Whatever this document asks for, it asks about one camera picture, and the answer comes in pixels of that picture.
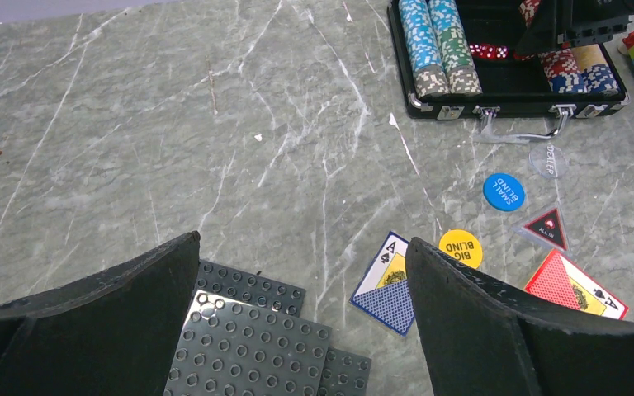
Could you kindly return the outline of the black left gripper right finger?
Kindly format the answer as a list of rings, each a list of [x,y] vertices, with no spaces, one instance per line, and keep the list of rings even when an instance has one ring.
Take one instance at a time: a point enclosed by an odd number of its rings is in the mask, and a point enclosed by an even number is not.
[[[540,299],[420,238],[405,270],[436,395],[634,395],[634,322]]]

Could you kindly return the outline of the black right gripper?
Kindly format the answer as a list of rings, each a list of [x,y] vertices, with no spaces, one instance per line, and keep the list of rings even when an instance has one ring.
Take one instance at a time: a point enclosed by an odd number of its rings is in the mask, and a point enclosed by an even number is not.
[[[634,1],[521,1],[525,31],[515,47],[518,57],[603,43],[627,30]]]

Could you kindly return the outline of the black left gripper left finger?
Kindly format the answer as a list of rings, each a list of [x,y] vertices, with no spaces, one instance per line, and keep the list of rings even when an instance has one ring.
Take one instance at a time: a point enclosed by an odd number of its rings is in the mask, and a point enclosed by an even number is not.
[[[160,395],[201,236],[0,305],[0,395]]]

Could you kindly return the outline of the red die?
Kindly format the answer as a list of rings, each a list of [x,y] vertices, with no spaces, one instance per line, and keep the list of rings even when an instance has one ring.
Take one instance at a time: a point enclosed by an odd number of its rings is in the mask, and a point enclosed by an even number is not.
[[[496,50],[497,59],[507,59],[509,56],[509,50],[506,46],[498,46]]]
[[[495,45],[484,45],[480,48],[481,53],[485,59],[498,59],[499,50]]]
[[[489,55],[487,45],[470,44],[471,55],[476,59],[487,59]]]

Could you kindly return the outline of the red backed card deck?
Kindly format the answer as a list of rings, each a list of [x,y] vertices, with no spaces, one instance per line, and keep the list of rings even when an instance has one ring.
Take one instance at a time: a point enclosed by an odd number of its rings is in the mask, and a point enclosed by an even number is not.
[[[554,304],[605,318],[624,319],[628,306],[553,249],[524,290]]]

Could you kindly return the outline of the purple red blue chip stack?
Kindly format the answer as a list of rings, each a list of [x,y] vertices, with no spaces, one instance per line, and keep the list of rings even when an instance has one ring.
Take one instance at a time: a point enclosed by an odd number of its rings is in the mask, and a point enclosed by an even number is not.
[[[526,27],[531,25],[539,7],[540,1],[538,0],[521,2],[519,11]],[[540,62],[552,92],[561,94],[584,94],[588,92],[586,82],[570,49],[538,53],[534,57]]]

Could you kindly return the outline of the black poker chip case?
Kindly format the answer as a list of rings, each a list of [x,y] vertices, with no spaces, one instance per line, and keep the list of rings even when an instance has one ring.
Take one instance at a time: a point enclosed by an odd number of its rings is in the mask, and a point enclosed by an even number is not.
[[[401,1],[390,1],[387,13],[395,56],[400,73],[400,85],[407,114],[413,119],[453,121],[476,119],[480,132],[475,140],[489,143],[523,144],[533,140],[556,137],[573,119],[610,116],[629,102],[625,84],[603,45],[599,45],[608,67],[617,80],[616,94],[553,93],[538,60],[515,61],[476,59],[482,94],[468,96],[447,94],[419,97],[416,77],[405,43],[404,24],[400,17]],[[466,38],[473,44],[497,44],[512,47],[520,39],[523,19],[518,12],[521,1],[462,1],[459,10]],[[498,118],[542,119],[553,117],[555,125],[546,133],[495,134],[493,121]]]

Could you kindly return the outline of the yellow and blue chip stack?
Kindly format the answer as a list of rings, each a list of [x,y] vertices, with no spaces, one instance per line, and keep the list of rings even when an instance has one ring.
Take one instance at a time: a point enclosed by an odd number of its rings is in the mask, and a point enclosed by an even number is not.
[[[575,56],[578,70],[589,93],[603,95],[619,93],[617,79],[599,45],[574,47],[571,52]]]

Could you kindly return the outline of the green and grey chip stack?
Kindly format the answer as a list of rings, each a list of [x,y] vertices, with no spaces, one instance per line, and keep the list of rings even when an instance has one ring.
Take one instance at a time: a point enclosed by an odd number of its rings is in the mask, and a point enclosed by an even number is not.
[[[428,9],[451,93],[480,95],[483,91],[457,3],[453,0],[432,0],[428,2]]]

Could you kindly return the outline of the yellow big blind button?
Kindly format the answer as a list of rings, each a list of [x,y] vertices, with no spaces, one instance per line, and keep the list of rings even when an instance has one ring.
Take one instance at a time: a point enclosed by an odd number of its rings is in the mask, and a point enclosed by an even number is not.
[[[484,257],[480,241],[463,229],[447,231],[439,240],[438,249],[475,269],[480,266]]]

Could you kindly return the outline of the large dark grey baseplate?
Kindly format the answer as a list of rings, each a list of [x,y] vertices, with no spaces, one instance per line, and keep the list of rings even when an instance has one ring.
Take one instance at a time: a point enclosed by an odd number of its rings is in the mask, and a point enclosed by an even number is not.
[[[196,290],[166,395],[316,395],[332,329]]]

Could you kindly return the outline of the blue and grey chip stack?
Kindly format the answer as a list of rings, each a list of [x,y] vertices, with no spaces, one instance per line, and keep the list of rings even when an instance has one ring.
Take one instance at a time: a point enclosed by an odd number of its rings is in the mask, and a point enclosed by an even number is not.
[[[450,92],[426,1],[399,1],[400,21],[418,98]]]

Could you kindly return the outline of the clear dealer button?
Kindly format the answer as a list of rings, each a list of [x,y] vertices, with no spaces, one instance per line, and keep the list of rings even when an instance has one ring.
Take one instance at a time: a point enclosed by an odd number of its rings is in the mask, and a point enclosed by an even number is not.
[[[551,143],[534,147],[528,159],[532,168],[545,178],[559,179],[568,172],[568,162],[562,150]]]

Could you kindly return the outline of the black triangular all-in marker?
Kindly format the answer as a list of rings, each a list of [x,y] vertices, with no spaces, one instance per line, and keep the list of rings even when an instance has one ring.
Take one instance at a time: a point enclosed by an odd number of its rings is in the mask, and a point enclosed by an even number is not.
[[[529,219],[518,222],[513,226],[513,231],[544,247],[560,252],[570,251],[563,214],[558,204],[549,205]]]

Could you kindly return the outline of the lower dark grey baseplate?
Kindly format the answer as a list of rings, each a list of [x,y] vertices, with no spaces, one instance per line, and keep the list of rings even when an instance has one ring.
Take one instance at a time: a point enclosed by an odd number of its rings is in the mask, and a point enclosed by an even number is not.
[[[199,262],[193,295],[196,290],[297,318],[305,298],[305,290],[299,286],[206,260]],[[316,395],[364,395],[370,369],[370,358],[339,350],[332,346],[330,338]]]

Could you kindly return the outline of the blue small blind button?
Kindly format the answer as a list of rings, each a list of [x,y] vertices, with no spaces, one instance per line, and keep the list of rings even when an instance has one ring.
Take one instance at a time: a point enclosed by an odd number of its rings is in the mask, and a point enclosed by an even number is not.
[[[495,209],[511,212],[521,208],[526,194],[520,181],[508,173],[494,173],[483,185],[483,196]]]

